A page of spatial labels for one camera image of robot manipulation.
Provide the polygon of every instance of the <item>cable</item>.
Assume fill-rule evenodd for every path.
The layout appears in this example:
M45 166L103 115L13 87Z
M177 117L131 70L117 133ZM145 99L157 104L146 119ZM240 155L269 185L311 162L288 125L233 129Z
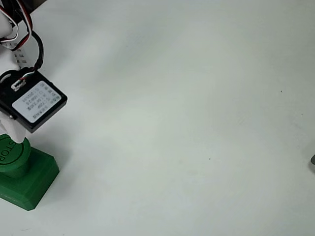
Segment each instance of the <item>cable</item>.
M0 75L0 83L2 83L6 78L9 78L12 76L19 78L19 80L25 80L29 76L34 74L38 69L40 69L44 63L44 44L43 44L41 38L38 36L38 34L35 31L33 31L32 18L30 16L30 14L26 11L25 6L23 5L22 2L20 2L20 0L16 0L16 1L20 7L19 10L21 11L21 12L19 12L16 10L16 12L18 14L22 13L23 16L21 16L21 18L23 19L23 21L27 25L28 34L26 36L24 36L23 39L11 50L15 51L15 50L19 49L29 40L30 36L32 36L38 44L38 59L36 60L33 67L24 67L20 71L9 70L9 71L4 72L2 75Z
M28 34L26 36L24 36L22 38L22 40L14 48L11 48L12 51L16 51L19 48L21 48L30 39L30 36L32 34L32 30L33 30L33 22L32 22L31 15L27 12L23 2L21 2L20 0L16 0L16 2L18 3L18 5L20 7L19 10L21 11L21 12L19 12L16 10L16 12L18 14L22 13L21 18L23 19L25 25L27 26Z
M13 38L6 38L6 39L3 39L3 40L0 40L0 43L12 42L12 41L16 40L16 39L18 38L18 36L19 36L19 26L18 26L18 24L12 19L12 17L5 11L5 9L4 9L2 6L0 6L0 12L1 12L4 16L6 16L6 17L14 24L14 26L15 26L15 28L16 28L16 34L15 34L15 36L14 36Z

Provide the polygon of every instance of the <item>white sticker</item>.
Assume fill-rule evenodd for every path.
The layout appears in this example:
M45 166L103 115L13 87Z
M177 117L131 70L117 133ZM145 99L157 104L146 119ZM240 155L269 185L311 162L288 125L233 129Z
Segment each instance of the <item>white sticker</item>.
M16 100L12 107L29 122L34 123L60 100L61 96L56 91L44 81L40 81Z

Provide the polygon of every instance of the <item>white robot part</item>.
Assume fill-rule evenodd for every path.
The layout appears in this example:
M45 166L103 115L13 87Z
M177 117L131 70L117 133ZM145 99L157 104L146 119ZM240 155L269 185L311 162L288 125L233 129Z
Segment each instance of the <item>white robot part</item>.
M9 36L12 32L8 20L0 14L0 38ZM12 51L0 45L0 74L8 70L19 70L20 67ZM0 128L16 143L22 143L26 129L17 121L0 112Z
M7 18L0 13L0 38L9 36L12 33L12 27Z

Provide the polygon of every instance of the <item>white table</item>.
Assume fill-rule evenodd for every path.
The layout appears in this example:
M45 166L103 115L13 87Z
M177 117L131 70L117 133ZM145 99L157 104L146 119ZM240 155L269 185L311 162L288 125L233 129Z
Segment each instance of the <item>white table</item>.
M48 0L29 136L61 172L1 236L311 236L314 0ZM36 58L34 42L26 47Z

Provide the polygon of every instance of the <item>green cylinder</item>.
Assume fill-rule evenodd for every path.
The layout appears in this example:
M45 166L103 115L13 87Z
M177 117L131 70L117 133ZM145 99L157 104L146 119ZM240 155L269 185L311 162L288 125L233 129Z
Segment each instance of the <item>green cylinder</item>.
M0 173L10 178L20 178L29 170L31 146L27 139L15 143L8 135L0 136Z

